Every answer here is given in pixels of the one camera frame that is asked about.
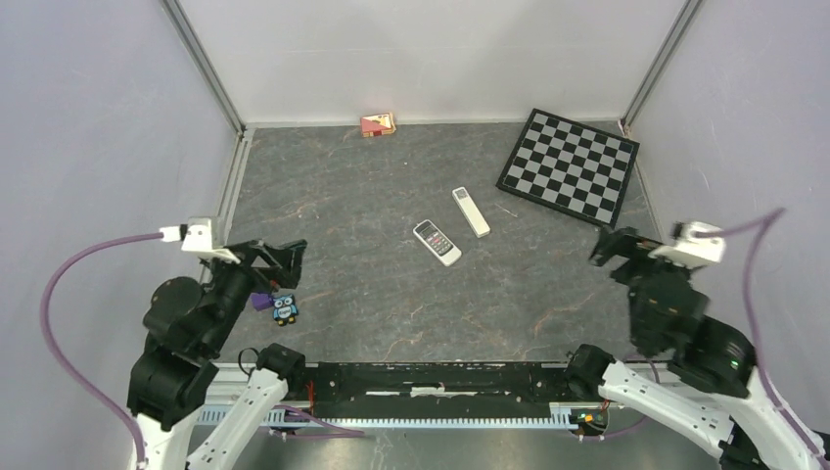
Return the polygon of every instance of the chessboard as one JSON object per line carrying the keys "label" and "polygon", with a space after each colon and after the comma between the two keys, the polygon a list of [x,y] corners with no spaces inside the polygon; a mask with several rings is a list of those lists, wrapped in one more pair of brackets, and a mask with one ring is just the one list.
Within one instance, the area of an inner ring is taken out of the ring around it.
{"label": "chessboard", "polygon": [[614,227],[638,147],[614,134],[533,110],[496,187]]}

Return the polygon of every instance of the white remote control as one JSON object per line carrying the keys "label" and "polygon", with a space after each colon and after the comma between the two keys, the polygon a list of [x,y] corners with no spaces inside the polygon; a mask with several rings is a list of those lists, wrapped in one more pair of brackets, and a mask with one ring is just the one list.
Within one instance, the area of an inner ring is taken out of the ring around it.
{"label": "white remote control", "polygon": [[467,188],[462,186],[460,188],[453,189],[452,197],[455,199],[456,204],[458,204],[458,208],[464,213],[464,216],[467,218],[467,222],[469,222],[470,226],[473,227],[473,231],[476,232],[477,237],[482,238],[484,235],[490,233],[490,226],[487,225],[486,220],[484,220],[484,216],[479,211],[479,208],[476,207],[476,203],[473,202],[473,198],[471,198],[470,194],[467,193]]}
{"label": "white remote control", "polygon": [[461,258],[461,250],[446,238],[438,227],[429,220],[424,220],[412,229],[412,233],[421,240],[427,249],[440,260],[444,266],[449,266]]}

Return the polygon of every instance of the marble floor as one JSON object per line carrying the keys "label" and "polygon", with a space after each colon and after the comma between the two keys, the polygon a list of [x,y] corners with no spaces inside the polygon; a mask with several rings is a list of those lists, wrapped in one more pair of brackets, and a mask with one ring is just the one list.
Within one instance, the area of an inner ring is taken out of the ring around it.
{"label": "marble floor", "polygon": [[[612,122],[591,123],[618,132]],[[566,360],[627,341],[625,287],[587,257],[596,227],[495,188],[520,123],[260,129],[231,242],[308,240],[295,325],[248,308],[222,352],[278,342],[309,361]],[[466,186],[479,239],[452,200]],[[414,238],[431,219],[464,253],[444,267]],[[617,227],[656,237],[632,175]]]}

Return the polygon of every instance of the purple cable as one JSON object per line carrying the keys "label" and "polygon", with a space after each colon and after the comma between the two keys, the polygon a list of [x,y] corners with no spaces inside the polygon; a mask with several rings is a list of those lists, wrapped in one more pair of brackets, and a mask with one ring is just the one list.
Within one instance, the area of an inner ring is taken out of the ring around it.
{"label": "purple cable", "polygon": [[141,428],[138,427],[138,424],[132,419],[132,417],[126,413],[117,403],[115,403],[111,398],[104,395],[97,387],[92,385],[86,377],[83,376],[76,368],[69,362],[69,359],[64,355],[64,352],[61,351],[61,347],[58,346],[58,342],[55,340],[55,333],[52,332],[52,322],[49,318],[49,303],[52,300],[52,293],[55,291],[55,286],[58,285],[58,281],[61,279],[61,276],[72,267],[73,264],[77,263],[78,261],[86,258],[89,255],[92,255],[95,252],[100,252],[101,250],[105,250],[111,247],[117,247],[118,245],[126,245],[128,243],[134,242],[143,242],[145,240],[158,240],[162,237],[161,233],[148,233],[146,235],[135,235],[132,237],[124,237],[124,238],[117,238],[115,240],[111,240],[109,242],[99,243],[98,245],[92,246],[87,248],[86,250],[76,254],[75,256],[67,259],[61,267],[55,271],[55,274],[52,274],[52,278],[49,279],[49,282],[46,284],[46,289],[43,291],[43,297],[40,298],[40,332],[43,334],[43,339],[46,341],[46,347],[49,349],[49,352],[52,353],[52,356],[55,360],[58,361],[58,364],[63,367],[63,369],[69,374],[69,376],[74,379],[75,382],[80,384],[89,395],[93,396],[96,400],[100,401],[104,404],[110,411],[118,417],[123,423],[124,426],[127,427],[130,434],[132,435],[132,440],[135,443],[135,455],[136,455],[136,468],[141,469],[144,465],[144,438],[141,435]]}
{"label": "purple cable", "polygon": [[342,428],[340,426],[335,426],[334,424],[327,423],[320,418],[311,416],[310,414],[306,413],[305,411],[294,408],[293,406],[288,406],[286,404],[278,404],[274,406],[273,409],[285,409],[286,411],[291,411],[292,413],[301,416],[313,423],[319,424],[320,426],[331,429],[334,431],[338,431],[339,434],[287,434],[286,439],[300,439],[300,440],[308,440],[308,441],[318,441],[322,439],[336,439],[336,438],[362,438],[365,436],[363,431],[358,431],[356,429],[348,429]]}
{"label": "purple cable", "polygon": [[[626,362],[626,361],[630,360],[633,356],[634,356],[634,354],[629,354],[628,356],[625,357],[625,359],[622,360],[622,362]],[[657,367],[654,365],[654,362],[652,362],[651,360],[646,359],[646,361],[648,362],[649,366],[651,367],[652,374],[654,374],[654,383],[659,384],[660,383],[660,374],[657,372]],[[609,439],[625,436],[625,435],[628,435],[628,434],[631,434],[631,433],[634,433],[634,432],[638,431],[640,428],[643,427],[644,424],[646,424],[646,422],[648,420],[649,420],[648,416],[642,415],[642,416],[640,416],[640,419],[638,419],[636,423],[628,426],[627,428],[622,428],[622,429],[620,429],[618,431],[615,431],[613,433],[603,434],[602,436],[583,436],[581,440],[582,441],[589,441],[589,442],[593,442],[593,443],[599,443],[599,442],[602,442],[602,441],[608,441]]]}
{"label": "purple cable", "polygon": [[821,468],[823,468],[824,470],[830,470],[830,462],[823,458],[824,451],[822,449],[819,449],[818,446],[812,441],[812,439],[809,438],[807,433],[802,429],[796,418],[793,416],[793,413],[791,413],[788,409],[783,407],[783,401],[775,392],[775,389],[773,388],[772,383],[769,380],[769,375],[766,373],[766,359],[763,356],[763,348],[761,347],[761,328],[759,327],[758,316],[756,315],[752,301],[752,271],[753,266],[755,265],[755,258],[758,254],[758,249],[761,247],[761,241],[763,240],[763,237],[766,236],[766,232],[778,220],[778,218],[781,217],[784,211],[784,208],[779,208],[759,219],[747,222],[735,228],[720,230],[717,232],[694,233],[692,236],[699,238],[728,237],[730,235],[737,235],[739,233],[743,233],[751,228],[755,228],[756,226],[761,226],[761,230],[759,230],[758,233],[755,235],[755,238],[753,238],[752,244],[750,245],[750,250],[747,253],[747,260],[744,264],[744,272],[742,279],[743,285],[741,286],[741,293],[743,295],[744,300],[744,308],[747,311],[747,318],[750,324],[750,334],[752,335],[752,340],[755,344],[755,356],[756,362],[758,363],[758,372],[760,374],[759,377],[761,379],[761,385],[763,386],[763,390],[769,396],[769,399],[772,401],[775,407],[778,408],[778,410],[781,412],[781,416],[784,417],[784,420],[787,421],[790,427],[792,427],[796,434],[799,435],[799,438],[801,438],[801,440],[805,443],[807,448],[809,448],[809,451],[813,453],[816,460],[818,460],[818,463],[821,465]]}

